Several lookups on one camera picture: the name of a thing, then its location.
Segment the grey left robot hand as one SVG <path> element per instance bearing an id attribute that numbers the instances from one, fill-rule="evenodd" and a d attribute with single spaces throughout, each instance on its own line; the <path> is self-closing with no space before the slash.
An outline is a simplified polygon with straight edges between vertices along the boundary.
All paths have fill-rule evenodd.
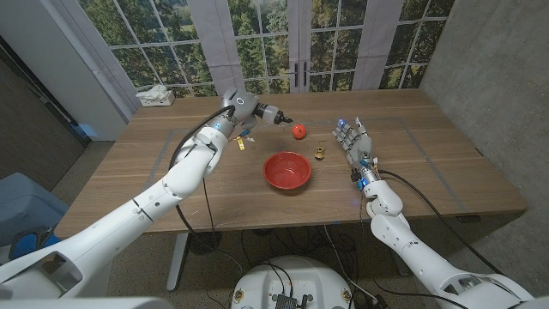
<path id="1" fill-rule="evenodd" d="M 251 130 L 257 124 L 254 115 L 257 104 L 257 97 L 254 94 L 235 87 L 229 88 L 221 96 L 220 106 L 222 108 L 233 106 L 233 114 L 229 115 L 229 111 L 223 112 L 209 121 L 208 125 L 219 130 L 227 138 L 231 136 L 237 126 L 243 130 Z"/>

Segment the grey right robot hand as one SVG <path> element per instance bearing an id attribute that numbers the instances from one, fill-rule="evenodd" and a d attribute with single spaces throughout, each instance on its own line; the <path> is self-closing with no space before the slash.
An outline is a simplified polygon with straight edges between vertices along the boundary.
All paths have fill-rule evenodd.
<path id="1" fill-rule="evenodd" d="M 335 140 L 346 153 L 351 165 L 351 180 L 360 190 L 368 184 L 378 181 L 377 157 L 372 156 L 373 143 L 359 118 L 355 119 L 356 128 L 340 118 L 332 132 Z"/>

